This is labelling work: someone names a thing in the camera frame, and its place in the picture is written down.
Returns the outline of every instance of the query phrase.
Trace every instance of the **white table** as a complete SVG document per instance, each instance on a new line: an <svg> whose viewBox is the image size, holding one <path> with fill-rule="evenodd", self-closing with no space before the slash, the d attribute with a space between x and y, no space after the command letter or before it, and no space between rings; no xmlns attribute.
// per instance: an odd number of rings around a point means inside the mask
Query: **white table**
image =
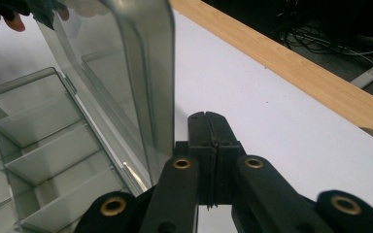
<svg viewBox="0 0 373 233"><path fill-rule="evenodd" d="M189 115L215 112L247 153L267 158L299 193L316 199L340 189L373 206L372 137L186 17L175 18L177 141L187 139ZM23 33L0 27L0 83L57 67L35 22L25 24ZM227 208L202 208L200 232L231 232L227 219Z"/></svg>

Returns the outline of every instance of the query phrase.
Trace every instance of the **clear plastic lid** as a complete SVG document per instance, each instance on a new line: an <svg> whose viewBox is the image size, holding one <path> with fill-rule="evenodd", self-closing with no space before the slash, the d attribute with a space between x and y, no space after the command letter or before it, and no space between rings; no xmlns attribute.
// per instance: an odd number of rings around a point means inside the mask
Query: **clear plastic lid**
<svg viewBox="0 0 373 233"><path fill-rule="evenodd" d="M141 186L157 183L174 146L174 19L168 1L27 3L109 155Z"/></svg>

